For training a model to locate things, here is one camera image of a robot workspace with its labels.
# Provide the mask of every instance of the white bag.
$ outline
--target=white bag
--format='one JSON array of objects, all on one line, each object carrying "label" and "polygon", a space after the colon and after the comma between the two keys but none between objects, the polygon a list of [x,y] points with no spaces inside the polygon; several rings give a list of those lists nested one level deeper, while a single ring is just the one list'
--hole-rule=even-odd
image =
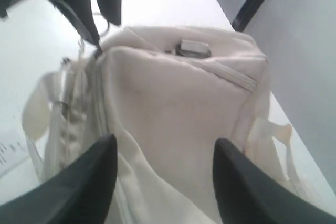
[{"label": "white bag", "polygon": [[[182,40],[208,44],[212,56],[177,56]],[[23,128],[42,181],[113,133],[118,179],[106,223],[222,223],[212,182],[214,144],[221,137],[310,200],[290,148],[288,176],[282,171],[272,136],[289,147],[291,127],[267,121],[267,58],[249,36],[132,27],[107,39],[102,51],[43,77],[26,105]],[[43,162],[34,142],[49,124]]]}]

